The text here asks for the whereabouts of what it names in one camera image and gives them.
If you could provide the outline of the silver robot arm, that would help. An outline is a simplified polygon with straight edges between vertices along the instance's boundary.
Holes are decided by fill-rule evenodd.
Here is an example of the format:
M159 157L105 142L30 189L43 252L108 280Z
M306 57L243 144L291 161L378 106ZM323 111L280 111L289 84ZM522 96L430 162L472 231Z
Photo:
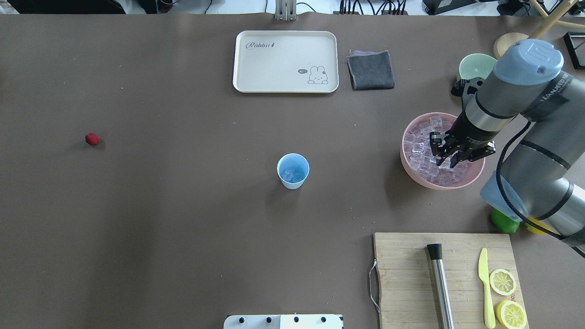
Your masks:
M510 46L487 79L473 79L462 113L446 133L430 133L441 165L495 153L495 136L516 116L527 125L506 144L481 197L516 222L542 222L545 233L584 252L584 189L565 174L584 152L584 83L562 70L564 57L544 40Z

